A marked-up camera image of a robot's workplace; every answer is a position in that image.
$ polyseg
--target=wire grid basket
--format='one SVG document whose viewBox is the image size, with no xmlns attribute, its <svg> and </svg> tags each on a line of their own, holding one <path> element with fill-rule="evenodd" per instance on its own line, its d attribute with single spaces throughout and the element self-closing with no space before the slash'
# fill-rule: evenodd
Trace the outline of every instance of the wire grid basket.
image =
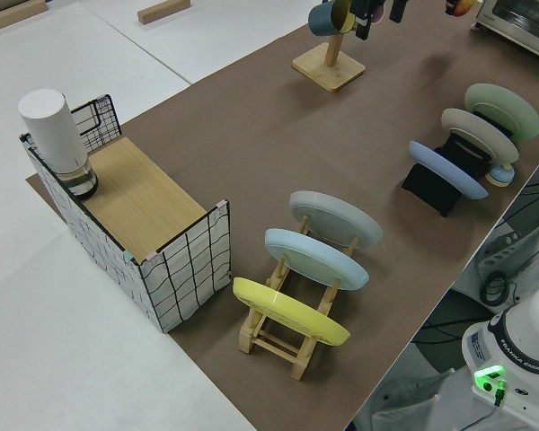
<svg viewBox="0 0 539 431">
<path fill-rule="evenodd" d="M 72 115 L 88 153 L 121 135 L 109 95 L 72 110 Z M 186 321 L 211 295 L 229 284 L 229 202 L 221 201 L 137 262 L 44 163 L 31 135 L 20 139 L 75 238 L 162 332 Z"/>
</svg>

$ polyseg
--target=brown paper mat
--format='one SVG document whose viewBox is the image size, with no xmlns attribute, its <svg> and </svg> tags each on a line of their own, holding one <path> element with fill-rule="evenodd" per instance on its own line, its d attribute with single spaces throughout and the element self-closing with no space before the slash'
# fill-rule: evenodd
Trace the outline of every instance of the brown paper mat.
<svg viewBox="0 0 539 431">
<path fill-rule="evenodd" d="M 469 85 L 505 86 L 539 112 L 539 58 L 443 9 L 411 2 L 402 24 L 384 20 L 365 42 L 346 36 L 342 51 L 367 70 L 338 93 L 291 67 L 323 41 L 303 27 L 123 126 L 202 206 L 229 199 L 235 276 L 270 275 L 264 232 L 296 229 L 287 206 L 295 190 L 347 200 L 384 228 L 376 248 L 354 255 L 371 281 L 340 292 L 331 309 L 351 338 L 318 346 L 300 383 L 279 357 L 238 351 L 247 309 L 229 287 L 172 332 L 258 429 L 343 429 L 539 163 L 538 137 L 521 145 L 513 184 L 483 181 L 490 196 L 462 199 L 448 218 L 400 188 L 409 141 L 442 145 L 441 112 L 462 109 Z M 311 304 L 323 292 L 296 276 L 284 291 Z"/>
</svg>

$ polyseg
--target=green light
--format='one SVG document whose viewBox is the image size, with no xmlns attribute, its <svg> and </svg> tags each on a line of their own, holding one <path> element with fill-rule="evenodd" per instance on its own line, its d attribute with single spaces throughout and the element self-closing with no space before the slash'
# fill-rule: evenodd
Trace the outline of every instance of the green light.
<svg viewBox="0 0 539 431">
<path fill-rule="evenodd" d="M 477 370 L 475 372 L 475 378 L 484 377 L 485 375 L 493 373 L 501 374 L 504 370 L 505 368 L 503 368 L 501 365 L 488 366 L 487 368 L 483 368 L 482 370 Z"/>
<path fill-rule="evenodd" d="M 482 370 L 477 370 L 475 373 L 473 373 L 473 376 L 475 377 L 475 382 L 477 383 L 478 387 L 489 391 L 492 389 L 491 381 L 494 381 L 494 379 L 500 377 L 504 373 L 505 368 L 503 366 L 492 365 L 488 366 L 487 368 L 483 368 Z M 502 380 L 499 381 L 498 388 L 503 389 L 503 385 L 504 382 Z"/>
</svg>

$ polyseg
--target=wooden block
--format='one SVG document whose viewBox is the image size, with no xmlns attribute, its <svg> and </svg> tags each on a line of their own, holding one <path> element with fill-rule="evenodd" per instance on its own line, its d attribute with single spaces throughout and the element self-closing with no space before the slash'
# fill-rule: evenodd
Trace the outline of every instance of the wooden block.
<svg viewBox="0 0 539 431">
<path fill-rule="evenodd" d="M 0 11 L 0 29 L 46 11 L 46 0 L 29 0 Z"/>
<path fill-rule="evenodd" d="M 125 136 L 89 159 L 99 186 L 84 206 L 138 262 L 206 214 Z"/>
<path fill-rule="evenodd" d="M 171 15 L 184 9 L 190 7 L 190 0 L 166 0 L 150 6 L 146 9 L 142 9 L 137 13 L 137 20 L 143 23 L 144 25 L 164 18 L 165 16 Z"/>
<path fill-rule="evenodd" d="M 362 75 L 366 67 L 350 56 L 340 52 L 333 66 L 325 65 L 328 43 L 323 43 L 294 59 L 292 66 L 308 78 L 316 81 L 328 92 L 341 87 Z"/>
</svg>

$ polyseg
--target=mug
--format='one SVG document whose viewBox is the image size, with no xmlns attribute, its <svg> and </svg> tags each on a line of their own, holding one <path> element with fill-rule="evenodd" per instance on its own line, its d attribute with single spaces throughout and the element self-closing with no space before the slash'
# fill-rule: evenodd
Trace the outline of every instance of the mug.
<svg viewBox="0 0 539 431">
<path fill-rule="evenodd" d="M 350 0 L 331 0 L 314 7 L 307 19 L 315 36 L 332 36 L 353 29 L 356 16 L 349 12 Z"/>
</svg>

